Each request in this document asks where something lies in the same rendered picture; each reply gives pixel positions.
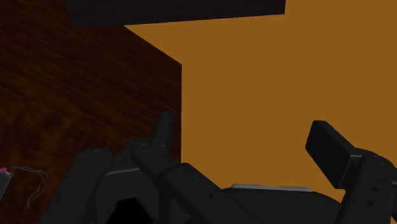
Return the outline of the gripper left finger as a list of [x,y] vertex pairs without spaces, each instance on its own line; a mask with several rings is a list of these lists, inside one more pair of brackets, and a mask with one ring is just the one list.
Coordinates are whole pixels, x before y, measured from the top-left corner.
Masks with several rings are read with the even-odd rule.
[[[159,116],[152,138],[130,148],[130,158],[159,192],[158,224],[171,224],[171,201],[190,216],[187,224],[258,224],[258,219],[187,163],[167,154],[173,114]],[[82,151],[54,192],[37,224],[99,224],[96,193],[113,164],[107,149]]]

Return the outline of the dark wooden table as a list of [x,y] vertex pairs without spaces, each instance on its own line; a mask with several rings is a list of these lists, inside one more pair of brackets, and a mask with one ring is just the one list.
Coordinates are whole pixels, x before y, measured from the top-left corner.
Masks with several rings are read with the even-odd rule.
[[181,64],[125,27],[73,29],[64,0],[0,0],[0,224],[36,224],[75,156],[118,153],[174,113]]

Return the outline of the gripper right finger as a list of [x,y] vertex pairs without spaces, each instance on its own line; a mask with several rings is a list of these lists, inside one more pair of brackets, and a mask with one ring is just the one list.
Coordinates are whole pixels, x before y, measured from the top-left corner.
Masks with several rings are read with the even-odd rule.
[[353,146],[328,122],[314,120],[305,149],[328,181],[345,190],[335,224],[397,222],[397,167]]

